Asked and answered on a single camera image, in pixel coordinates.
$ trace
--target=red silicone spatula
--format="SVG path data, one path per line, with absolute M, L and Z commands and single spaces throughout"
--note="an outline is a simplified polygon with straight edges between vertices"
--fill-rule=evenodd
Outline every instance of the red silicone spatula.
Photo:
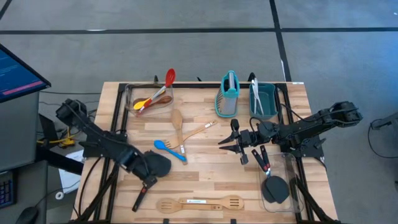
M 165 90 L 167 87 L 173 84 L 174 80 L 175 80 L 175 71 L 174 69 L 170 68 L 166 74 L 166 84 L 159 91 L 157 91 L 148 101 L 145 102 L 144 106 L 139 110 L 139 112 L 141 113 L 141 111 L 144 108 L 148 107 L 152 103 L 152 100 L 154 100 L 157 96 L 159 96 L 159 94 L 162 93 L 163 90 Z

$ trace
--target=wooden handle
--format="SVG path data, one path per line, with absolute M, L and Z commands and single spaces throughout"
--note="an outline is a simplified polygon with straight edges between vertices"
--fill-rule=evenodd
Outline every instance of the wooden handle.
M 180 198 L 178 200 L 181 204 L 197 204 L 197 205 L 223 205 L 219 199 L 192 199 L 192 198 Z
M 215 124 L 217 124 L 217 120 L 210 121 L 209 123 L 207 123 L 207 124 L 205 124 L 205 125 L 203 125 L 203 126 L 200 126 L 199 128 L 196 128 L 196 129 L 194 129 L 194 130 L 192 130 L 192 131 L 189 131 L 189 132 L 187 132 L 187 133 L 184 133 L 184 135 L 182 136 L 182 138 L 183 138 L 183 140 L 185 141 L 185 140 L 187 140 L 187 138 L 193 136 L 194 134 L 198 134 L 199 132 L 205 130 L 206 128 L 210 128 L 210 127 L 212 127 L 212 126 L 215 125 Z
M 187 152 L 185 151 L 185 146 L 184 146 L 184 140 L 182 138 L 182 130 L 179 129 L 177 130 L 177 139 L 178 139 L 178 144 L 180 145 L 180 152 L 181 154 L 187 158 Z M 182 164 L 187 165 L 188 162 L 186 161 L 182 161 Z
M 220 211 L 223 209 L 221 205 L 182 205 L 184 210 L 216 210 Z

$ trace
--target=blue spoon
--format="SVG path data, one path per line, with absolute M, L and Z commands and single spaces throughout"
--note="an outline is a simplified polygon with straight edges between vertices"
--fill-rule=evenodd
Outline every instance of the blue spoon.
M 176 152 L 174 152 L 174 151 L 168 149 L 168 148 L 166 147 L 166 145 L 164 144 L 164 142 L 161 141 L 161 140 L 155 140 L 154 145 L 155 145 L 155 147 L 156 147 L 157 149 L 166 150 L 167 152 L 171 153 L 173 156 L 179 158 L 179 159 L 180 159 L 181 161 L 183 161 L 183 162 L 187 161 L 187 158 L 185 158 L 184 156 L 181 156 L 180 154 L 178 154 L 178 153 L 176 153 Z

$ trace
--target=gray floor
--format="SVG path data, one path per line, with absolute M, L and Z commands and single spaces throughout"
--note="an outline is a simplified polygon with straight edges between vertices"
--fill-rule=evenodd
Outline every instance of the gray floor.
M 398 27 L 397 1 L 275 0 L 282 28 Z M 0 30 L 273 27 L 266 0 L 13 0 Z M 352 101 L 364 119 L 323 137 L 340 220 L 396 223 L 398 160 L 373 154 L 369 122 L 398 111 L 398 32 L 283 33 L 293 81 L 305 82 L 313 111 Z M 218 81 L 229 69 L 241 80 L 282 81 L 275 34 L 0 35 L 0 42 L 52 83 L 52 91 L 101 91 L 104 81 L 151 80 L 169 67 L 177 80 Z M 41 94 L 60 103 L 68 96 Z M 77 96 L 81 101 L 98 96 Z M 89 104 L 95 108 L 96 103 Z M 40 111 L 55 120 L 56 106 Z M 391 128 L 371 133 L 380 154 L 398 156 Z M 50 169 L 49 190 L 59 187 Z M 49 202 L 48 222 L 65 222 L 73 194 Z

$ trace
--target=computer monitor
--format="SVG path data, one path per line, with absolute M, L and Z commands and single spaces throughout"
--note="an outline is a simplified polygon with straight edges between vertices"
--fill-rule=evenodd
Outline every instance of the computer monitor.
M 0 103 L 50 86 L 49 81 L 0 44 Z

